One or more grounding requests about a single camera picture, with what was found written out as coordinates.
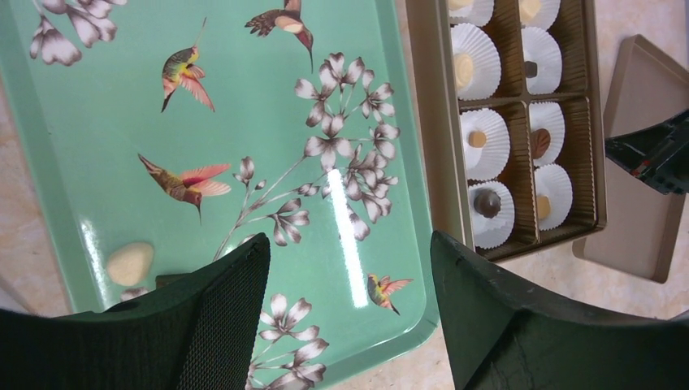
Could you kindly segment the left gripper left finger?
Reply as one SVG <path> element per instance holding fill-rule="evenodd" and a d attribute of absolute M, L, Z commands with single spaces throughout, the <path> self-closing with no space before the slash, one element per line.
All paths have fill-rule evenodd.
<path fill-rule="evenodd" d="M 1 313 L 4 389 L 242 389 L 271 260 L 258 234 L 101 312 Z"/>

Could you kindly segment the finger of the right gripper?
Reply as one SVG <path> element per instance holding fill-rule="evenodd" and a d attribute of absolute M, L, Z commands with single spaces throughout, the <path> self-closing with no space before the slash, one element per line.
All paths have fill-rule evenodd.
<path fill-rule="evenodd" d="M 688 192 L 688 111 L 651 127 L 613 136 L 605 154 L 634 178 L 657 192 Z"/>

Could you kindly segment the brown box lid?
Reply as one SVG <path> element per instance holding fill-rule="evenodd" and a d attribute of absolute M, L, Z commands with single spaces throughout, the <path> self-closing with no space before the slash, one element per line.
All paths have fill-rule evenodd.
<path fill-rule="evenodd" d="M 641 34 L 622 40 L 604 108 L 605 137 L 625 136 L 688 107 L 688 71 Z M 573 244 L 577 258 L 664 283 L 685 197 L 662 194 L 606 159 L 604 229 Z"/>

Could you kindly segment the dark round chocolate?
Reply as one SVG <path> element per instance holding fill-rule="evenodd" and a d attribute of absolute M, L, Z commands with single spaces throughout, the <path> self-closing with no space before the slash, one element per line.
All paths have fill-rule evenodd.
<path fill-rule="evenodd" d="M 473 200 L 474 210 L 486 219 L 493 219 L 501 212 L 501 197 L 490 188 L 480 188 Z"/>

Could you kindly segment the caramel round chocolate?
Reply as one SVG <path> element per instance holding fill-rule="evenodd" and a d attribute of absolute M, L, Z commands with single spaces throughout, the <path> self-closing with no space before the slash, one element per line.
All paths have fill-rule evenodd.
<path fill-rule="evenodd" d="M 472 148 L 482 149 L 488 142 L 488 136 L 481 130 L 472 131 L 467 137 L 467 142 Z"/>

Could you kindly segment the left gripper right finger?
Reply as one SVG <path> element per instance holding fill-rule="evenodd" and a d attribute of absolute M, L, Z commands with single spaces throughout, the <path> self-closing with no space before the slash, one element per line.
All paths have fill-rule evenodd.
<path fill-rule="evenodd" d="M 431 268 L 457 389 L 685 389 L 688 321 L 639 317 L 542 288 L 445 232 Z"/>

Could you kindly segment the brown chocolate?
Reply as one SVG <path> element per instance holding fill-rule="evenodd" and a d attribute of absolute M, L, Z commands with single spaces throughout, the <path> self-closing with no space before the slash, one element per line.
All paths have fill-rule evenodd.
<path fill-rule="evenodd" d="M 550 132 L 546 128 L 539 128 L 531 132 L 530 138 L 531 157 L 533 159 L 542 158 L 551 143 Z"/>

